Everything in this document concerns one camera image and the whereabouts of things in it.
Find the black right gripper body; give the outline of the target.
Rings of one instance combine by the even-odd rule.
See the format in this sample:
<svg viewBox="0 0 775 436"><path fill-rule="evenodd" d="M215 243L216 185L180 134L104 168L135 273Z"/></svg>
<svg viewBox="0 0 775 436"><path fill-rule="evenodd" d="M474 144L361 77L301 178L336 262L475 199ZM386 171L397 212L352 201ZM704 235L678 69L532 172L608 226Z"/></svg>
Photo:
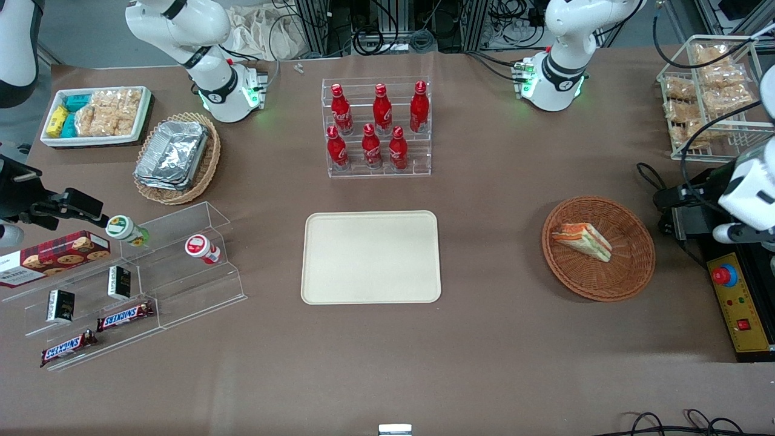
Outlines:
<svg viewBox="0 0 775 436"><path fill-rule="evenodd" d="M42 171L4 155L1 171L1 216L9 223L32 224L31 207L44 200Z"/></svg>

